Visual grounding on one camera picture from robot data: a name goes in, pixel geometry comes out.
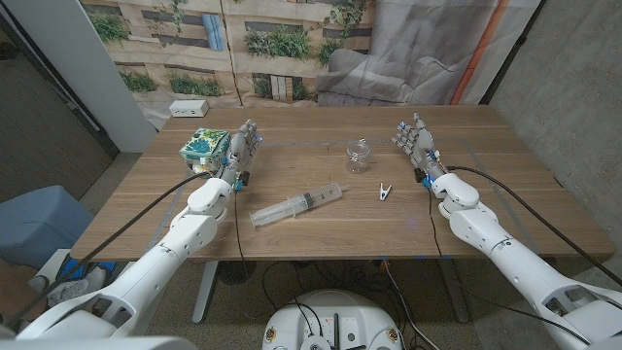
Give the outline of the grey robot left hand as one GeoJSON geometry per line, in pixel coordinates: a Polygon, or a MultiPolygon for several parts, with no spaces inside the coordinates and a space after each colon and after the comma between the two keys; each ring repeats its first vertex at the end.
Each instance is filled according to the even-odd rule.
{"type": "Polygon", "coordinates": [[[219,178],[228,182],[237,191],[247,186],[250,177],[248,171],[261,142],[257,123],[248,119],[230,140],[225,153],[226,163],[220,171],[219,178]]]}

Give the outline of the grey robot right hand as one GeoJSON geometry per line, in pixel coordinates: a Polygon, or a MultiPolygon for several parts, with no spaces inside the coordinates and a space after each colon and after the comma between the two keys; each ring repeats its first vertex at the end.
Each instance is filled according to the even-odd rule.
{"type": "Polygon", "coordinates": [[[447,173],[432,135],[417,112],[413,113],[413,124],[401,122],[397,125],[392,142],[409,156],[416,181],[425,188],[430,189],[436,179],[447,173]]]}

